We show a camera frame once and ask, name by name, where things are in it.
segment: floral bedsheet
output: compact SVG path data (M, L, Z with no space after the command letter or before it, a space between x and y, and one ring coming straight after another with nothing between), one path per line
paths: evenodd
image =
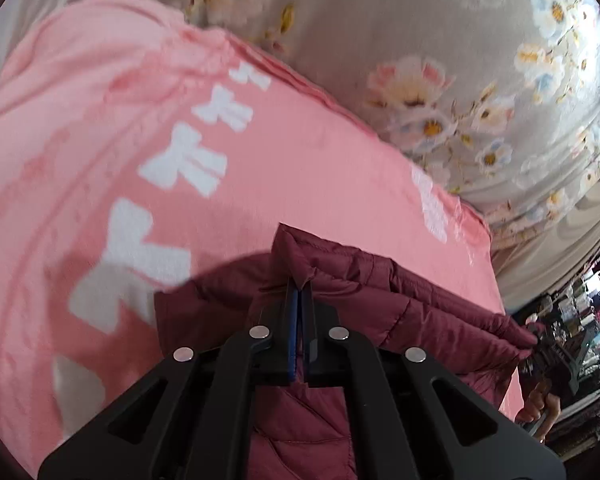
M481 211L493 248L555 225L600 178L595 0L194 0Z

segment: maroon puffer jacket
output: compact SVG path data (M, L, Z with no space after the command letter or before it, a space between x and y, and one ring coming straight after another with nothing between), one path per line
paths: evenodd
M536 338L509 317L432 285L382 256L281 225L270 254L255 254L158 293L155 311L165 355L203 351L253 326L265 304L282 300L288 277L338 309L340 321L382 348L424 348L499 407L519 362ZM256 391L249 460L253 480L355 479L349 424L340 389Z

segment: cluttered shelf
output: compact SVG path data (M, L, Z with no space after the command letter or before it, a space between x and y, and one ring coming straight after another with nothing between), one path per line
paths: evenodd
M600 270L594 264L553 297L541 298L527 324L541 323L546 352L521 366L523 380L561 370L562 414L546 438L563 461L600 441Z

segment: human hand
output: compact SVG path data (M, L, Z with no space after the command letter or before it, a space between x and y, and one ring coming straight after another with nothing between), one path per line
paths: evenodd
M540 428L536 431L534 438L544 442L547 434L554 426L555 421L560 416L560 397L550 394L551 381L540 381L535 389L529 394L525 402L525 407L518 412L517 422L534 422L540 420L542 410L546 410L547 415Z

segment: black bracket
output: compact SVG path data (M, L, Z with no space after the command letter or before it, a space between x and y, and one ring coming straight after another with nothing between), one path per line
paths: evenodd
M297 344L301 333L302 344ZM419 348L395 354L289 282L260 325L220 348L176 350L50 454L40 480L246 477L258 386L344 389L362 480L564 480L550 450Z

